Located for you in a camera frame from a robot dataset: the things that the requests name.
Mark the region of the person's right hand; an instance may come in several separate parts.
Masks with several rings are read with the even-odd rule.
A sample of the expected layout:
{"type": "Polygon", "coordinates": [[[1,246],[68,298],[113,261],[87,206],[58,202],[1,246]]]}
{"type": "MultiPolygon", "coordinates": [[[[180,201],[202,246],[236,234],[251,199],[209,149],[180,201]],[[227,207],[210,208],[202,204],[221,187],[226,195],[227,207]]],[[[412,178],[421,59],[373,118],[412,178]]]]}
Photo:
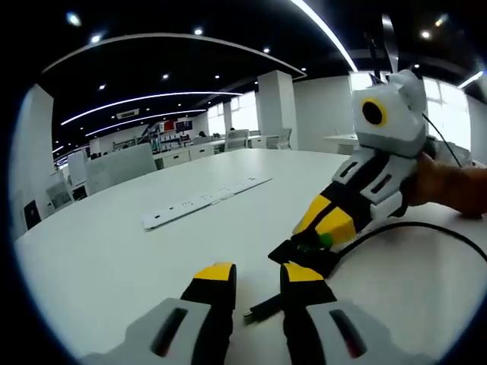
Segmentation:
{"type": "Polygon", "coordinates": [[[436,203],[463,211],[463,202],[457,188],[464,181],[461,168],[444,165],[422,153],[415,172],[407,179],[403,194],[409,206],[436,203]]]}

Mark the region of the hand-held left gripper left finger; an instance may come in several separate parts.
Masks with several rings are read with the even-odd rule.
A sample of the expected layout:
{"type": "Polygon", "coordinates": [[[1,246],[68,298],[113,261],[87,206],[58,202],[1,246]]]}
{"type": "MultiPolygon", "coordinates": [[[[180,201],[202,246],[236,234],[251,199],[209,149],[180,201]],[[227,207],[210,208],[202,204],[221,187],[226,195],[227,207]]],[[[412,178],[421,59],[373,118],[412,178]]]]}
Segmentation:
{"type": "Polygon", "coordinates": [[[135,320],[124,341],[83,364],[223,364],[233,332],[237,268],[210,265],[179,298],[167,298],[135,320]]]}

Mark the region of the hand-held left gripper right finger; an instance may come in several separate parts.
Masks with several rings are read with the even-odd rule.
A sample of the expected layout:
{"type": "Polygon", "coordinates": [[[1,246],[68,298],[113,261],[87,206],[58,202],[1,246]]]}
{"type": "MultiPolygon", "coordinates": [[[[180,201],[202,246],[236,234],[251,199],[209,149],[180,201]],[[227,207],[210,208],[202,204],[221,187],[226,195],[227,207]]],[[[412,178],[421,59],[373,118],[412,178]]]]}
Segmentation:
{"type": "Polygon", "coordinates": [[[293,364],[425,364],[393,343],[390,330],[354,303],[337,300],[310,268],[281,265],[283,330],[293,364]]]}

